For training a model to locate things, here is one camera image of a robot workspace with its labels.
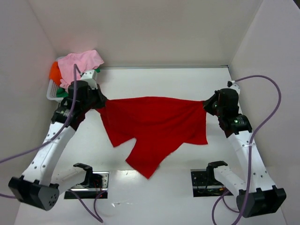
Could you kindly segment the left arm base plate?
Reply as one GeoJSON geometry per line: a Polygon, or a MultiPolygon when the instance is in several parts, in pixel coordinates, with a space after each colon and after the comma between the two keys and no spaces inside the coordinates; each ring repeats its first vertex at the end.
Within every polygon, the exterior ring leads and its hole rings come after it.
{"type": "Polygon", "coordinates": [[[108,184],[109,184],[108,171],[94,172],[95,177],[88,186],[82,186],[80,184],[75,185],[71,188],[81,199],[95,199],[98,194],[102,192],[99,199],[108,198],[108,184]]]}

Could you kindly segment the red t shirt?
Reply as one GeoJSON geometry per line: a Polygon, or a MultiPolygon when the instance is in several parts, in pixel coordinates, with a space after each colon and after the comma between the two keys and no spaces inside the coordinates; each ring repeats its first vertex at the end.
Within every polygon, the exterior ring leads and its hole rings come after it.
{"type": "Polygon", "coordinates": [[[98,110],[113,147],[136,139],[126,162],[149,179],[183,143],[206,145],[202,101],[169,97],[107,100],[98,110]]]}

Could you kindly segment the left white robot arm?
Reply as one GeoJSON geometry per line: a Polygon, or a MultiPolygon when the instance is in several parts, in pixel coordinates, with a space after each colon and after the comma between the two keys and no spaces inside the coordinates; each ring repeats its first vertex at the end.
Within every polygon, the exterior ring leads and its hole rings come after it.
{"type": "Polygon", "coordinates": [[[91,109],[101,109],[107,98],[99,84],[95,88],[80,80],[69,86],[69,96],[54,111],[48,134],[28,168],[8,183],[14,197],[21,203],[49,211],[59,195],[75,185],[88,187],[95,180],[91,166],[76,163],[65,171],[54,169],[67,143],[76,133],[91,109]]]}

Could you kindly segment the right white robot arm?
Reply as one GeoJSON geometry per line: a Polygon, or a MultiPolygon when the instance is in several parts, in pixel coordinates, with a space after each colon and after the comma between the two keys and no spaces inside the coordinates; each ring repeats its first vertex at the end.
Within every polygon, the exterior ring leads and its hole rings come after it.
{"type": "Polygon", "coordinates": [[[238,103],[239,91],[225,88],[215,91],[204,101],[203,108],[217,116],[246,180],[236,175],[224,161],[208,163],[208,180],[222,183],[235,196],[238,210],[244,218],[275,213],[286,199],[286,192],[276,186],[267,172],[254,143],[250,122],[239,112],[238,103]]]}

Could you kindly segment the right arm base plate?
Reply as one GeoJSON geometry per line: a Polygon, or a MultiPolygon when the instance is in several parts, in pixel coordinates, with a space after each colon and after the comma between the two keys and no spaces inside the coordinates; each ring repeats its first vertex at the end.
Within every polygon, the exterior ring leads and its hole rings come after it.
{"type": "Polygon", "coordinates": [[[221,196],[226,191],[219,181],[208,180],[206,169],[191,170],[190,174],[194,197],[221,196]]]}

